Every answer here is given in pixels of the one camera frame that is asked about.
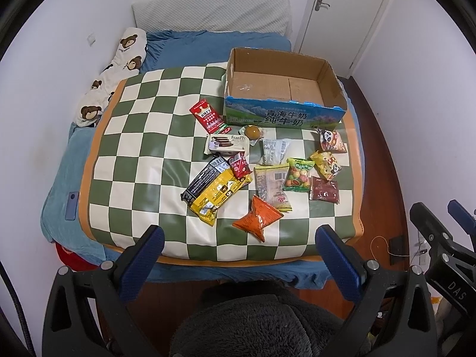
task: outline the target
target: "snack package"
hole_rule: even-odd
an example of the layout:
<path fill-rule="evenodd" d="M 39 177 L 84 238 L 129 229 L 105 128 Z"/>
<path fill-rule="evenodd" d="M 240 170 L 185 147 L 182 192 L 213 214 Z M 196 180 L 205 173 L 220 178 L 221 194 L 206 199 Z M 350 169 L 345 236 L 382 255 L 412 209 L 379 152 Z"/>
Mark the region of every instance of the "snack package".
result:
<path fill-rule="evenodd" d="M 248 162 L 246 162 L 245 154 L 243 152 L 239 152 L 236 156 L 230 158 L 228 163 L 237 179 L 241 179 L 244 176 L 251 174 L 251 170 L 249 170 Z"/>
<path fill-rule="evenodd" d="M 347 153 L 346 146 L 342 142 L 339 132 L 317 130 L 321 141 L 321 150 L 323 152 Z"/>
<path fill-rule="evenodd" d="M 238 152 L 249 154 L 249 140 L 245 136 L 236 134 L 208 134 L 206 137 L 204 154 L 222 153 L 225 156 L 234 156 Z"/>
<path fill-rule="evenodd" d="M 263 139 L 263 165 L 279 165 L 283 161 L 289 139 Z"/>
<path fill-rule="evenodd" d="M 269 205 L 267 202 L 261 200 L 256 195 L 253 195 L 253 199 L 251 200 L 251 211 L 248 212 L 246 216 L 235 221 L 232 226 L 253 234 L 264 243 L 265 237 L 263 235 L 263 228 L 269 226 L 283 216 L 284 215 L 281 212 Z"/>
<path fill-rule="evenodd" d="M 213 226 L 217 209 L 251 181 L 250 175 L 237 179 L 228 162 L 217 154 L 193 179 L 180 198 L 201 221 Z"/>
<path fill-rule="evenodd" d="M 194 104 L 190 113 L 194 114 L 208 134 L 227 134 L 231 131 L 231 127 L 223 122 L 221 116 L 210 106 L 206 99 L 201 99 Z"/>
<path fill-rule="evenodd" d="M 248 137 L 249 144 L 254 146 L 261 138 L 263 138 L 264 132 L 263 129 L 258 126 L 249 125 L 243 126 L 241 129 L 239 129 L 238 134 Z"/>
<path fill-rule="evenodd" d="M 288 158 L 289 172 L 283 190 L 307 192 L 311 188 L 309 172 L 314 166 L 313 161 L 302 158 Z"/>
<path fill-rule="evenodd" d="M 342 169 L 337 159 L 330 152 L 315 152 L 310 157 L 316 163 L 319 173 L 326 180 L 332 180 Z"/>
<path fill-rule="evenodd" d="M 311 177 L 309 200 L 323 200 L 330 203 L 339 203 L 339 188 L 336 181 L 326 181 L 323 178 Z"/>
<path fill-rule="evenodd" d="M 255 167 L 256 189 L 261 200 L 266 201 L 279 212 L 292 211 L 291 203 L 283 192 L 289 164 L 275 165 L 273 167 Z"/>

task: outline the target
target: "blue blanket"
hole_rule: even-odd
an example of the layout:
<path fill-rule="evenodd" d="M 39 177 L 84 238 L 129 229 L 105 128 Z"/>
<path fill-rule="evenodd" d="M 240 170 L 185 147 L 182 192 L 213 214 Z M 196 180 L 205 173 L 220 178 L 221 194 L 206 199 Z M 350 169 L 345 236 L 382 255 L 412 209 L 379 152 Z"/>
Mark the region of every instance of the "blue blanket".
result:
<path fill-rule="evenodd" d="M 277 33 L 149 32 L 147 33 L 147 54 L 140 72 L 225 62 L 230 57 L 231 49 L 235 47 L 290 51 L 291 43 Z"/>
<path fill-rule="evenodd" d="M 285 51 L 289 51 L 291 47 L 289 40 L 277 34 L 160 31 L 147 34 L 147 37 L 148 50 L 141 68 L 142 73 L 173 66 L 223 62 L 228 60 L 231 49 L 237 46 Z M 358 129 L 354 108 L 349 100 L 347 103 L 348 110 L 352 113 Z M 43 234 L 49 241 L 55 240 L 86 261 L 100 264 L 106 259 L 115 260 L 118 253 L 89 239 L 82 231 L 78 218 L 74 221 L 64 219 L 68 193 L 78 191 L 81 185 L 83 169 L 89 155 L 94 132 L 95 129 L 89 127 L 79 128 L 74 124 L 71 126 L 68 146 L 43 206 L 40 223 Z M 324 262 L 297 260 L 272 266 L 255 267 L 175 266 L 157 263 L 149 275 L 148 281 L 179 282 L 225 279 L 238 282 L 274 279 L 282 280 L 288 286 L 319 289 L 329 278 L 330 274 Z"/>

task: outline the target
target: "white door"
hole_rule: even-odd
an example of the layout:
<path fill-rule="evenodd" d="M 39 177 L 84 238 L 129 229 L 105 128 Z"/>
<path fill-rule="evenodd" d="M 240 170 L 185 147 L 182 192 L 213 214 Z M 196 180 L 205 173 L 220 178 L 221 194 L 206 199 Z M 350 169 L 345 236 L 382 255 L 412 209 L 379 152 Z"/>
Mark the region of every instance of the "white door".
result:
<path fill-rule="evenodd" d="M 326 59 L 337 75 L 347 77 L 382 1 L 314 0 L 299 52 Z"/>

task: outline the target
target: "wooden floor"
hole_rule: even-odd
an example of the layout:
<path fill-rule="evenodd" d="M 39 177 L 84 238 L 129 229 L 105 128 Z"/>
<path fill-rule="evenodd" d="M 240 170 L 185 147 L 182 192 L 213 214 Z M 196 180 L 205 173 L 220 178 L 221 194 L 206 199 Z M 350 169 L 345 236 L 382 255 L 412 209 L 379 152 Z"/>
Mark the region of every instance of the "wooden floor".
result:
<path fill-rule="evenodd" d="M 370 242 L 376 236 L 389 240 L 404 235 L 404 242 L 408 242 L 405 210 L 397 174 L 377 120 L 355 80 L 343 79 L 343 82 L 356 109 L 365 152 L 365 186 L 360 211 L 365 232 L 355 248 L 363 259 L 371 259 Z M 372 249 L 384 267 L 408 267 L 408 258 L 390 266 L 382 238 L 374 241 Z M 128 306 L 129 311 L 158 351 L 166 356 L 170 339 L 180 323 L 193 313 L 202 290 L 215 284 L 215 281 L 146 283 L 139 298 Z M 301 299 L 322 306 L 341 318 L 345 318 L 352 309 L 352 304 L 342 299 L 333 281 L 327 282 L 322 290 L 292 291 Z"/>

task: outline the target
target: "green and white checkered blanket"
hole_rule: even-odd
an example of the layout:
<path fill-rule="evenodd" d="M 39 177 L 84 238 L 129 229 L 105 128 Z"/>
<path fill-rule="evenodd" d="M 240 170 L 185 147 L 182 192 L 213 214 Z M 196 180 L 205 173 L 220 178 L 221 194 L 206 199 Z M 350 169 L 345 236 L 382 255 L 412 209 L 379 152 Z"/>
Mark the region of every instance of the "green and white checkered blanket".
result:
<path fill-rule="evenodd" d="M 335 178 L 340 203 L 309 201 L 308 193 L 287 192 L 293 211 L 264 229 L 265 243 L 232 227 L 248 212 L 255 181 L 218 210 L 214 226 L 180 201 L 211 158 L 203 153 L 206 131 L 189 109 L 206 98 L 222 114 L 225 70 L 226 63 L 168 68 L 120 83 L 97 127 L 83 174 L 79 219 L 90 238 L 121 250 L 137 242 L 149 225 L 158 224 L 165 232 L 165 262 L 175 258 L 246 265 L 315 256 L 314 234 L 322 224 L 332 226 L 341 238 L 362 235 L 361 224 L 356 226 L 360 202 L 356 205 L 354 197 L 360 192 L 360 198 L 361 177 L 357 189 L 351 165 L 357 165 L 356 173 L 361 168 L 358 156 L 349 153 L 336 155 L 342 166 Z M 238 129 L 234 126 L 232 133 Z M 337 129 L 352 152 L 356 138 L 349 141 L 344 123 Z M 318 134 L 309 130 L 265 129 L 265 137 L 292 140 L 285 159 L 309 157 L 320 146 Z M 261 156 L 261 143 L 250 147 L 252 169 Z"/>

